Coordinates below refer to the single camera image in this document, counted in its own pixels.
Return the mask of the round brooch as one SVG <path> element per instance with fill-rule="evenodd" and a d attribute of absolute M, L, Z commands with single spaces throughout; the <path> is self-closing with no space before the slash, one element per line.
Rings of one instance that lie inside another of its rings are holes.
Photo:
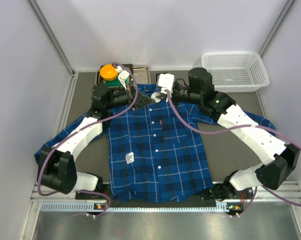
<path fill-rule="evenodd" d="M 162 94 L 160 92 L 154 92 L 151 95 L 151 98 L 156 102 L 159 103 L 162 100 Z"/>

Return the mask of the blue plaid shirt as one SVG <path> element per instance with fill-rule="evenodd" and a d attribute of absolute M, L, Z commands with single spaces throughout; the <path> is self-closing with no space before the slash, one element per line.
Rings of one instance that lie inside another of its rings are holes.
<path fill-rule="evenodd" d="M 198 124 L 216 125 L 194 103 L 165 101 L 138 110 L 111 110 L 106 131 L 110 189 L 120 201 L 181 202 L 211 188 Z"/>

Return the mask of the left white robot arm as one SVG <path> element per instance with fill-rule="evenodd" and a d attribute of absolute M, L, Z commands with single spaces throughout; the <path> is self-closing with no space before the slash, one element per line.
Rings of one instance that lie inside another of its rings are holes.
<path fill-rule="evenodd" d="M 48 187 L 58 193 L 96 191 L 101 178 L 97 175 L 78 172 L 75 161 L 79 154 L 111 122 L 111 109 L 131 105 L 137 110 L 155 103 L 155 100 L 129 83 L 112 93 L 104 82 L 92 88 L 92 104 L 79 125 L 53 146 L 44 147 L 39 154 L 38 186 Z"/>

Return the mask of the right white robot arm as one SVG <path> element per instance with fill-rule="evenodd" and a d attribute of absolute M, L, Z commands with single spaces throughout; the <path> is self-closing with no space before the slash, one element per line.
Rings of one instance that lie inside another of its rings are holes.
<path fill-rule="evenodd" d="M 218 125 L 232 132 L 246 144 L 261 163 L 236 170 L 223 183 L 215 184 L 211 194 L 219 200 L 234 198 L 241 191 L 255 187 L 277 190 L 296 168 L 300 149 L 276 138 L 245 113 L 228 94 L 215 90 L 212 75 L 203 67 L 188 72 L 189 83 L 180 84 L 173 74 L 157 75 L 158 99 L 174 104 L 189 103 Z"/>

